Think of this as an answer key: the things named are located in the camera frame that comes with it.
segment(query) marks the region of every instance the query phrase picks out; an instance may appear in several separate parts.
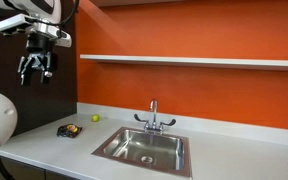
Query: faucet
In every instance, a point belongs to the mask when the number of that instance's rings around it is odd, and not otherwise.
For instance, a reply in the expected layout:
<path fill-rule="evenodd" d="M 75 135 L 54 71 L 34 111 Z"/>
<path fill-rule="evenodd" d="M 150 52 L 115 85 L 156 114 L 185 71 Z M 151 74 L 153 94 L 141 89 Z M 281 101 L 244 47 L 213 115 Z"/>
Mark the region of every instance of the faucet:
<path fill-rule="evenodd" d="M 172 121 L 168 124 L 166 123 L 163 123 L 163 122 L 160 122 L 160 126 L 157 127 L 157 123 L 156 123 L 156 114 L 157 114 L 157 100 L 156 99 L 153 99 L 151 101 L 151 104 L 150 104 L 150 112 L 153 112 L 153 123 L 152 125 L 150 125 L 149 123 L 149 120 L 141 120 L 137 114 L 134 114 L 134 118 L 139 121 L 139 122 L 145 122 L 145 125 L 144 125 L 144 131 L 147 132 L 147 131 L 153 131 L 153 132 L 160 132 L 162 133 L 163 132 L 163 125 L 166 125 L 166 126 L 173 126 L 175 123 L 176 123 L 176 120 L 175 119 L 172 119 Z"/>

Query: faucet spout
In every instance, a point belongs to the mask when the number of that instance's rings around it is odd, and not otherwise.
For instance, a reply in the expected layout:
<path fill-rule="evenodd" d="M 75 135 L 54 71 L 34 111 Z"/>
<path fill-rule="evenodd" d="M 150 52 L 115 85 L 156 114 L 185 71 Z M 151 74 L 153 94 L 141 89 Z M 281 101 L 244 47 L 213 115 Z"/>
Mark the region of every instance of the faucet spout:
<path fill-rule="evenodd" d="M 157 112 L 157 100 L 153 99 L 151 101 L 151 105 L 150 105 L 150 111 L 153 112 L 153 123 L 152 123 L 152 128 L 155 129 L 156 128 L 156 112 Z"/>

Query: dark wall panel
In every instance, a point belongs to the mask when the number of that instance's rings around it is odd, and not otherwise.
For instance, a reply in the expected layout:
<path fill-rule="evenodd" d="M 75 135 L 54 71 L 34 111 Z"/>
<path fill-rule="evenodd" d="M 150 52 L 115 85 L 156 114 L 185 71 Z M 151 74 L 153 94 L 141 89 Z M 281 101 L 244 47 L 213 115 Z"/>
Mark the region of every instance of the dark wall panel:
<path fill-rule="evenodd" d="M 71 1 L 62 1 L 63 18 L 68 16 L 71 8 Z M 0 20 L 18 13 L 0 9 Z M 54 48 L 54 53 L 58 55 L 58 70 L 54 71 L 50 84 L 40 84 L 40 72 L 37 71 L 29 87 L 20 85 L 17 74 L 20 57 L 28 55 L 25 50 L 26 35 L 10 38 L 0 35 L 0 93 L 17 108 L 19 118 L 15 135 L 76 113 L 74 18 L 63 30 L 72 36 L 73 46 Z"/>

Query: orange wall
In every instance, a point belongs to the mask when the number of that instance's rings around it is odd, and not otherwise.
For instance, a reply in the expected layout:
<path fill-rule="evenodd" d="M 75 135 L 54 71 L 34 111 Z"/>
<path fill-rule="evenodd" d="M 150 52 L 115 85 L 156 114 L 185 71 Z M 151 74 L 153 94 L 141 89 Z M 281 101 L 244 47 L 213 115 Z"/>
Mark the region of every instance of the orange wall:
<path fill-rule="evenodd" d="M 288 59 L 288 0 L 199 0 L 76 16 L 78 101 L 288 129 L 288 72 L 100 64 L 80 54 Z"/>

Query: sink drain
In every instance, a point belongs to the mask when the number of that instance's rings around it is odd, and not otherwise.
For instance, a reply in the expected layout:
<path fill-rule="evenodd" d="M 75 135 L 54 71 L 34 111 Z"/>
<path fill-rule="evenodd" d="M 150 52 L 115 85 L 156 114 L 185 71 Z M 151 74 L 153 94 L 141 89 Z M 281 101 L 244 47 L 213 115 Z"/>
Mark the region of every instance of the sink drain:
<path fill-rule="evenodd" d="M 149 156 L 143 156 L 141 160 L 143 163 L 147 163 L 147 164 L 150 164 L 153 162 L 153 158 Z"/>

